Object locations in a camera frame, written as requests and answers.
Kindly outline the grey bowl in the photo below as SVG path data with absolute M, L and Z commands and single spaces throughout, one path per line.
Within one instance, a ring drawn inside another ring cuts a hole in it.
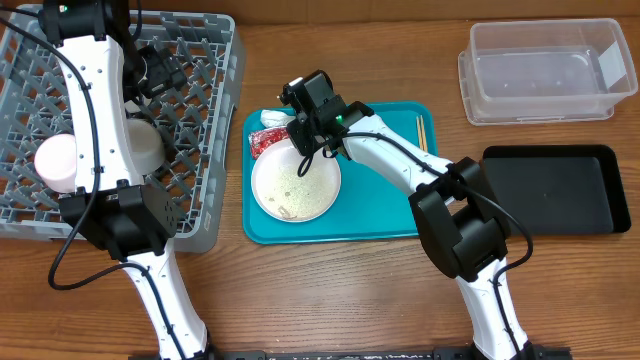
M 141 175 L 148 175 L 160 168 L 165 161 L 165 152 L 159 132 L 140 119 L 128 120 L 132 160 Z

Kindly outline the wooden chopstick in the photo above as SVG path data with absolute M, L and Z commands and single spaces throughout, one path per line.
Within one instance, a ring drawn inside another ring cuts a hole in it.
M 420 149 L 422 151 L 424 151 L 424 152 L 427 152 L 428 151 L 428 147 L 427 147 L 427 142 L 426 142 L 424 119 L 423 119 L 422 116 L 417 116 L 416 117 L 416 127 L 417 127 L 417 134 L 418 134 L 418 138 L 419 138 Z
M 425 152 L 428 152 L 428 141 L 426 137 L 426 128 L 425 128 L 424 118 L 422 115 L 420 115 L 417 117 L 416 120 L 417 120 L 417 127 L 418 127 L 421 149 Z

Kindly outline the large white plate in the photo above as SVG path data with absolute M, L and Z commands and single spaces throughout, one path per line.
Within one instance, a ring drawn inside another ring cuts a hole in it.
M 336 201 L 341 170 L 336 159 L 316 156 L 302 177 L 304 158 L 290 139 L 269 146 L 251 171 L 251 190 L 258 205 L 271 217 L 290 223 L 313 220 Z

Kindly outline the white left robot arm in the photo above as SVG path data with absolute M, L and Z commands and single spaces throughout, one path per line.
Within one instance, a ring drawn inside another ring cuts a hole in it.
M 60 213 L 71 238 L 82 235 L 116 262 L 76 285 L 124 271 L 151 319 L 159 358 L 213 358 L 176 261 L 177 207 L 167 191 L 145 184 L 125 110 L 181 89 L 181 63 L 167 49 L 136 46 L 125 1 L 46 1 L 38 21 L 63 71 L 76 139 L 74 188 Z

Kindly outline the grey plastic dish rack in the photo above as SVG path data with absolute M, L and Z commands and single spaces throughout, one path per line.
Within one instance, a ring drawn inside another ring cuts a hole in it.
M 188 77 L 142 108 L 162 138 L 164 164 L 146 176 L 166 190 L 179 216 L 175 247 L 205 253 L 216 243 L 226 184 L 229 130 L 238 106 L 246 51 L 228 15 L 137 11 L 137 47 L 169 50 Z M 1 235 L 49 241 L 67 237 L 58 195 L 39 179 L 33 158 L 52 135 L 72 130 L 57 60 L 32 40 L 6 30 L 1 38 Z

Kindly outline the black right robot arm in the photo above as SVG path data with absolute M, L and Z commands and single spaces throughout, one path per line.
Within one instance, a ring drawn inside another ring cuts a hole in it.
M 422 247 L 463 295 L 477 359 L 532 359 L 534 347 L 520 326 L 506 274 L 510 229 L 523 225 L 497 202 L 483 169 L 470 158 L 439 158 L 391 130 L 362 102 L 346 104 L 329 76 L 317 70 L 284 85 L 279 100 L 295 118 L 287 132 L 310 169 L 314 155 L 342 155 L 375 171 L 408 197 Z

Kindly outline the white napkin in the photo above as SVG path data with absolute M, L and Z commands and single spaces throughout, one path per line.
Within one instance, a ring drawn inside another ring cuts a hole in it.
M 276 110 L 262 110 L 260 114 L 260 122 L 265 128 L 285 127 L 295 119 L 293 115 Z

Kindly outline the red snack wrapper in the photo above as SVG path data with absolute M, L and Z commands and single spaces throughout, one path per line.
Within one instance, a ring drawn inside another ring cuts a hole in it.
M 284 126 L 251 132 L 248 135 L 248 140 L 252 158 L 257 159 L 268 147 L 288 137 L 287 129 Z

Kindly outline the white pink bowl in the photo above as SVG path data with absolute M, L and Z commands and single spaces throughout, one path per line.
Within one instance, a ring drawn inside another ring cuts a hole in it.
M 76 139 L 71 134 L 54 135 L 38 148 L 34 165 L 44 183 L 57 193 L 75 191 Z

